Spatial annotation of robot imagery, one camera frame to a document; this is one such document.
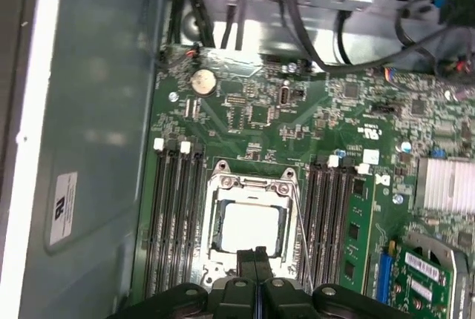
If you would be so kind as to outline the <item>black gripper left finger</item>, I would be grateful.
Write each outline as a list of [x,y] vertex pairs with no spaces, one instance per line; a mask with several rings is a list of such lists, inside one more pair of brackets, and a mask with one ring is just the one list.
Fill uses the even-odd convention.
[[258,278],[253,250],[237,252],[237,275],[216,280],[210,291],[183,283],[114,314],[115,318],[253,318]]

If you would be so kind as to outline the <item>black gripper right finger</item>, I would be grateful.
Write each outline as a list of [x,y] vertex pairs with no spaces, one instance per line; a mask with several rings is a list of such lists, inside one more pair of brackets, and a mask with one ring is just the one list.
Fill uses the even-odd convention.
[[404,312],[336,284],[324,284],[311,294],[299,282],[272,273],[264,247],[255,250],[259,307],[263,318],[403,318]]

